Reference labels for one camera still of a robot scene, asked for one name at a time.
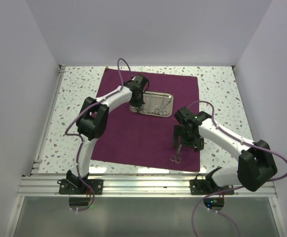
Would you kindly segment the steel surgical scissors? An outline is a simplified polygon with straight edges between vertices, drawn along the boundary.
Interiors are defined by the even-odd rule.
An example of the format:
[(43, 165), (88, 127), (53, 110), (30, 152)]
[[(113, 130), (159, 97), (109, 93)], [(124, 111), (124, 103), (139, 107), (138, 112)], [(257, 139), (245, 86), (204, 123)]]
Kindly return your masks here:
[(181, 163), (181, 158), (179, 157), (181, 148), (182, 148), (182, 145), (180, 144), (177, 148), (176, 154), (170, 157), (170, 161), (175, 162), (177, 164)]

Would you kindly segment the purple surgical cloth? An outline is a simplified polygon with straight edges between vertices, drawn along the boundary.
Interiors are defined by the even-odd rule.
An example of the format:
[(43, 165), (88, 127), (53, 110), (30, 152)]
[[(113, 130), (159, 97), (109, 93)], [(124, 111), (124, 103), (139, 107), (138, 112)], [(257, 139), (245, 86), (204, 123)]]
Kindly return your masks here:
[[(198, 79), (193, 76), (178, 76), (142, 72), (150, 86), (149, 91), (173, 95), (173, 109), (190, 105), (199, 99)], [(125, 103), (109, 113), (104, 134), (96, 142), (92, 160), (119, 164), (163, 168), (178, 171), (198, 172), (200, 153), (182, 147), (175, 163), (170, 157), (176, 153), (172, 146), (173, 130), (177, 124), (174, 116), (161, 118), (132, 113)]]

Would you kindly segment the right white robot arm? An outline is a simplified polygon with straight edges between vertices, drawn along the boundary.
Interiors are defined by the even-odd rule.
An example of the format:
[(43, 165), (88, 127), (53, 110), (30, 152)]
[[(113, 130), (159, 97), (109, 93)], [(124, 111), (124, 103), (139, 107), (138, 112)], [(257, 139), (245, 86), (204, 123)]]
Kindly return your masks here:
[(263, 140), (254, 142), (224, 127), (206, 112), (192, 113), (187, 107), (178, 110), (174, 117), (173, 147), (177, 149), (171, 161), (181, 162), (182, 148), (199, 152), (205, 147), (205, 139), (212, 141), (235, 158), (234, 167), (217, 167), (204, 178), (191, 180), (191, 193), (216, 194), (222, 190), (232, 193), (233, 186), (240, 185), (255, 192), (277, 174), (277, 166), (269, 145)]

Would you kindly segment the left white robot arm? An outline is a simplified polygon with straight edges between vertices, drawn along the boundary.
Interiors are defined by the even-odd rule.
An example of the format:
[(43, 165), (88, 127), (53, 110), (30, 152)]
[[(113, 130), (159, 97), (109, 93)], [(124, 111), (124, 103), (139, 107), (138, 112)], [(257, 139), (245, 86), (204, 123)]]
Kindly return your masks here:
[(81, 139), (75, 168), (66, 174), (66, 180), (75, 193), (82, 194), (87, 190), (90, 158), (97, 140), (106, 130), (109, 113), (125, 103), (134, 107), (143, 105), (144, 88), (149, 85), (146, 77), (136, 75), (101, 97), (87, 97), (84, 100), (79, 115), (65, 130), (66, 136), (78, 136)]

